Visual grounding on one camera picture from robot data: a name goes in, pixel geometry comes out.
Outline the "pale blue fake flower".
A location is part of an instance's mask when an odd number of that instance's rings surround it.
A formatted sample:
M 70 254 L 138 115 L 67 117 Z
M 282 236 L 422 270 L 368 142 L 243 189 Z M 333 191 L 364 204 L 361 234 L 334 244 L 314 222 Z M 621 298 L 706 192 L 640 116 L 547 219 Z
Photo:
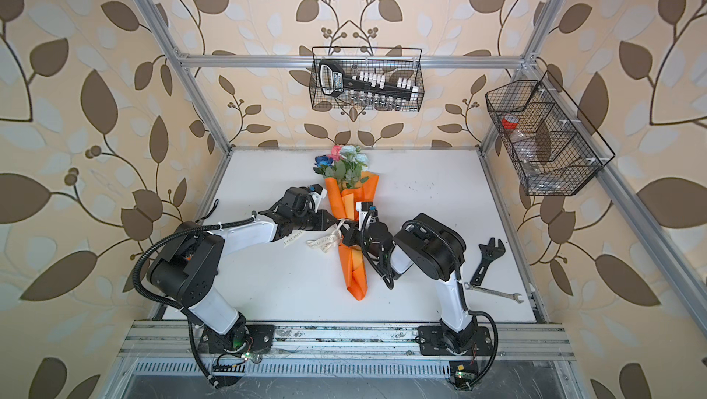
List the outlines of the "pale blue fake flower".
M 360 146 L 346 145 L 339 151 L 340 159 L 335 167 L 335 177 L 340 189 L 354 189 L 369 166 L 369 159 Z

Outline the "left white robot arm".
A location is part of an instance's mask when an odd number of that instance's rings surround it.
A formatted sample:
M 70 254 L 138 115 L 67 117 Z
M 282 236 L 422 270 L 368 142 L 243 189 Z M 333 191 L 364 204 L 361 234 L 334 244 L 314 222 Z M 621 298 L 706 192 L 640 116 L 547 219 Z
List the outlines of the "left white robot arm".
M 131 275 L 134 289 L 226 336 L 242 327 L 245 319 L 215 288 L 221 259 L 279 242 L 295 231 L 327 231 L 337 219 L 320 208 L 324 196 L 321 185 L 290 187 L 272 207 L 254 211 L 245 220 L 212 225 L 184 222 L 136 259 Z

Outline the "dark blue fake rose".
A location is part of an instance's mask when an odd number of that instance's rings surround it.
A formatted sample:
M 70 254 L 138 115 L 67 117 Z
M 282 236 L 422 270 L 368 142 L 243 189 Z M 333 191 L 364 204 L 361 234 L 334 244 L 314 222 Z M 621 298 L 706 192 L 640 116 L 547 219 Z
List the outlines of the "dark blue fake rose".
M 333 167 L 333 164 L 334 159 L 332 159 L 330 156 L 318 156 L 315 158 L 315 165 L 313 167 L 313 171 L 316 172 L 316 174 L 327 176 L 328 172 L 330 171 L 330 168 Z

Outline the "orange wrapping paper sheet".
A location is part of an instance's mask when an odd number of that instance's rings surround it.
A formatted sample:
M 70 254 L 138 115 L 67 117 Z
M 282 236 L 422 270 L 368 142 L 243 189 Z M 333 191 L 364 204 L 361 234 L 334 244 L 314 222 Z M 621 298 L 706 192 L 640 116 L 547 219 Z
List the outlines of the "orange wrapping paper sheet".
M 325 188 L 333 216 L 337 220 L 363 220 L 364 215 L 358 215 L 356 211 L 357 204 L 374 202 L 378 182 L 377 174 L 363 172 L 362 183 L 354 189 L 341 191 L 335 178 L 326 178 Z M 346 288 L 357 301 L 362 301 L 367 294 L 367 280 L 361 247 L 340 244 L 339 256 Z

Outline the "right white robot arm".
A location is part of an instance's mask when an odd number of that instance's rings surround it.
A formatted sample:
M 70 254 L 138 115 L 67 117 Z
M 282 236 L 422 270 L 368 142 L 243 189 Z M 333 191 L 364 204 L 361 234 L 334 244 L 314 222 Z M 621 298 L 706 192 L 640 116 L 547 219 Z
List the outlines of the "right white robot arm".
M 466 244 L 456 231 L 420 213 L 391 234 L 388 226 L 377 218 L 377 211 L 370 209 L 362 220 L 346 220 L 342 233 L 342 243 L 359 247 L 390 290 L 395 280 L 412 266 L 436 283 L 443 349 L 464 354 L 478 346 L 476 338 L 487 344 L 491 342 L 478 326 L 478 318 L 488 314 L 472 311 L 466 303 L 461 278 Z

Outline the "white ribbon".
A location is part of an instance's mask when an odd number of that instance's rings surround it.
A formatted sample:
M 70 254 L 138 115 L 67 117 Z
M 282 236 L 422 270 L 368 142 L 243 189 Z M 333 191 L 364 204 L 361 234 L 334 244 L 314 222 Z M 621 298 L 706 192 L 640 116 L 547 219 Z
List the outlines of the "white ribbon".
M 319 250 L 322 253 L 329 253 L 336 250 L 344 239 L 342 228 L 345 221 L 341 220 L 324 232 L 294 231 L 283 239 L 285 247 L 303 242 L 308 248 Z

